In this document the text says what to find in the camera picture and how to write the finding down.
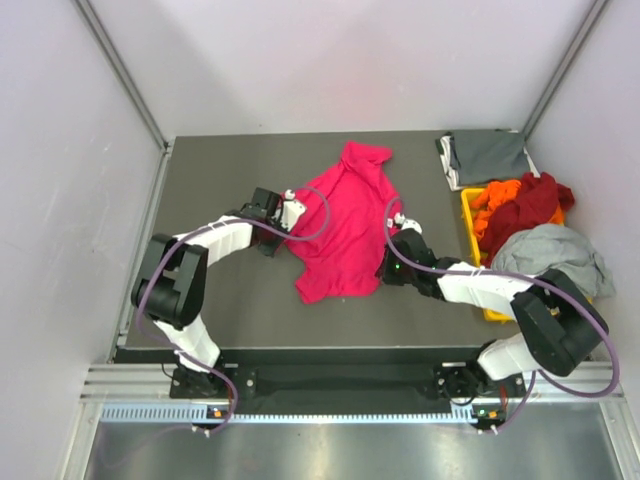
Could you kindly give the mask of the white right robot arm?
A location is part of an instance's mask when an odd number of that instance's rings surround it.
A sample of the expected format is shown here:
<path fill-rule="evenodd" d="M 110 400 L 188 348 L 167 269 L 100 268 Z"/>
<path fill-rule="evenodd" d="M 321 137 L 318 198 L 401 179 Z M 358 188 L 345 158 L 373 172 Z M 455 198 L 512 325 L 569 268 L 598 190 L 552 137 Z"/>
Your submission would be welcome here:
<path fill-rule="evenodd" d="M 480 268 L 437 257 L 415 228 L 385 228 L 383 234 L 386 245 L 377 275 L 384 284 L 411 285 L 423 296 L 496 311 L 516 321 L 518 333 L 486 344 L 467 370 L 474 393 L 490 395 L 516 374 L 541 373 L 555 384 L 600 345 L 608 351 L 612 377 L 592 395 L 606 396 L 618 385 L 620 362 L 608 325 L 564 272 L 549 269 L 530 276 Z"/>

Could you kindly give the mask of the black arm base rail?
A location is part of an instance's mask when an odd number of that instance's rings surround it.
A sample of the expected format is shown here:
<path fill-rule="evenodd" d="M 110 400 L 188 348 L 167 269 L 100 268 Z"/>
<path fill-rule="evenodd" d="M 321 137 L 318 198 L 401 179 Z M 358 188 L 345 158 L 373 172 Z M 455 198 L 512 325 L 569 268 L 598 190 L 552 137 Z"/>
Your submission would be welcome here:
<path fill-rule="evenodd" d="M 475 347 L 235 348 L 222 372 L 237 413 L 433 413 L 449 404 L 500 404 L 525 393 L 512 375 L 494 382 Z"/>

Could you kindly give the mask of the pink t shirt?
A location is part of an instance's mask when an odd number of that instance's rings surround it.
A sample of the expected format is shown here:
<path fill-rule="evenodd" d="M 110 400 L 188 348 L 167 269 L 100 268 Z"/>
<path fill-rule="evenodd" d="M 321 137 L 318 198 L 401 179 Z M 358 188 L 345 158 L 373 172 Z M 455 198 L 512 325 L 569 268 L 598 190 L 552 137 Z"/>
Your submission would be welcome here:
<path fill-rule="evenodd" d="M 385 209 L 399 196 L 383 169 L 392 156 L 389 147 L 349 141 L 311 190 L 296 191 L 306 212 L 292 231 L 300 239 L 285 245 L 304 265 L 295 282 L 303 303 L 368 296 L 380 285 Z"/>

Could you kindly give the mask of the light grey t shirt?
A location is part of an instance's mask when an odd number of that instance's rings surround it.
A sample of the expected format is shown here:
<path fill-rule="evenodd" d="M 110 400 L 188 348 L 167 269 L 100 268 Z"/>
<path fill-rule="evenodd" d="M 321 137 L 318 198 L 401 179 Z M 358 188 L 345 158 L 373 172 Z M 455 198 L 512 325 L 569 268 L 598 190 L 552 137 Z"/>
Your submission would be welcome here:
<path fill-rule="evenodd" d="M 613 274 L 604 257 L 587 237 L 562 225 L 542 224 L 514 233 L 494 256 L 491 268 L 533 276 L 556 269 L 586 297 L 616 295 Z"/>

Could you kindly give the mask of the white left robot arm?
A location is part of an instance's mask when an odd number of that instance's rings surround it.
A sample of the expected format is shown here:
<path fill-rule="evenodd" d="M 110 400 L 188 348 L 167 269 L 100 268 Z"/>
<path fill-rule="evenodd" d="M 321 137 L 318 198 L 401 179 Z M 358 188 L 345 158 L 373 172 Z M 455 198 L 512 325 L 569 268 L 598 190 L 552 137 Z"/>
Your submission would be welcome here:
<path fill-rule="evenodd" d="M 257 188 L 241 209 L 210 224 L 185 234 L 152 236 L 130 299 L 138 316 L 151 320 L 174 350 L 172 398 L 216 398 L 232 392 L 221 349 L 201 314 L 208 268 L 252 247 L 273 255 L 305 212 L 293 191 L 280 195 Z"/>

